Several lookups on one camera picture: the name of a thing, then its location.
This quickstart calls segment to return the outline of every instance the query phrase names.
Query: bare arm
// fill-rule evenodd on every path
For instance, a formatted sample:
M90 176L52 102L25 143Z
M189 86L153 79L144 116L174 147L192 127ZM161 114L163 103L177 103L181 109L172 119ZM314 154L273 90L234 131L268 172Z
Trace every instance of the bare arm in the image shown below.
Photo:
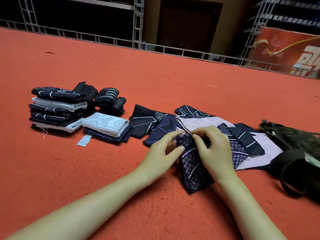
M171 132L154 143L136 170L16 232L7 240L82 240L93 234L127 200L157 180L177 160L183 147L165 154Z
M228 138L215 126L199 128L193 133L203 165L217 183L243 238L286 239L236 175ZM198 135L207 136L211 141L211 147L207 148Z

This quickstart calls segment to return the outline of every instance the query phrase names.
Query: wall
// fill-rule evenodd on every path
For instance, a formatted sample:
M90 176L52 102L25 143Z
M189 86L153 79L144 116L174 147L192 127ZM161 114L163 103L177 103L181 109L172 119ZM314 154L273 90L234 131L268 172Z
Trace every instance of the wall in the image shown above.
M223 3L210 53L225 55L230 50L249 0L201 0ZM142 38L156 44L161 0L145 0Z

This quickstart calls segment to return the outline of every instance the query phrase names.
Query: red carpet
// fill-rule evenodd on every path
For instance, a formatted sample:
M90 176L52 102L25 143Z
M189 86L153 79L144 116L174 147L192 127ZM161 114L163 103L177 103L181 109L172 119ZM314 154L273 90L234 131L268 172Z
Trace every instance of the red carpet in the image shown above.
M134 105L173 113L187 104L232 123L261 119L320 132L320 81L225 64L0 29L0 239L135 169L148 148L30 129L31 89L115 87ZM171 168L132 198L92 239L240 239L232 215L209 189L189 196ZM260 170L237 172L288 239L317 239L320 207L291 199Z

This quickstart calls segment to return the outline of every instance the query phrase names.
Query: person's left hand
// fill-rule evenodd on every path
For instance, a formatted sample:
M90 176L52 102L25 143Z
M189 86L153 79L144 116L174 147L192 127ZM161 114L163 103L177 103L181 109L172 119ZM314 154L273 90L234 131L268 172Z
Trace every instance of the person's left hand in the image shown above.
M172 139L182 133L183 131L181 130L170 132L150 147L146 157L137 168L147 178L149 184L161 177L183 153L183 146L179 146L174 150L170 149L172 147Z

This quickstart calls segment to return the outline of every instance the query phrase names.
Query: white folded fabric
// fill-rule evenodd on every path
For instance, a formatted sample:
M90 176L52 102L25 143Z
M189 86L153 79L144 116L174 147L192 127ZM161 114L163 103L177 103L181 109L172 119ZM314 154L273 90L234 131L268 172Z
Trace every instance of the white folded fabric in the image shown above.
M68 104L68 103L64 103L64 102L43 99L40 97L33 97L32 101L34 101L34 103L38 104L38 105L67 109L70 112L74 112L77 109L85 109L88 106L87 102Z
M129 120L103 113L94 113L85 118L82 121L82 125L108 136L119 137L129 125Z
M77 121L67 125L66 127L57 126L57 125L50 125L50 124L43 124L43 123L34 122L34 121L32 123L36 127L39 127L39 128L57 129L57 130L62 130L62 131L67 131L69 133L72 133L82 126L82 121L83 121L83 118L78 119Z
M218 125L221 125L222 123L226 124L227 127L235 127L234 124L219 117L190 118L190 119L176 117L176 119L188 133L200 127L207 127L211 125L218 126Z
M260 156L249 156L247 157L236 170L255 168L270 164L271 160L278 156L283 151L271 141L265 133L251 133L254 139L262 146L265 151L264 155Z

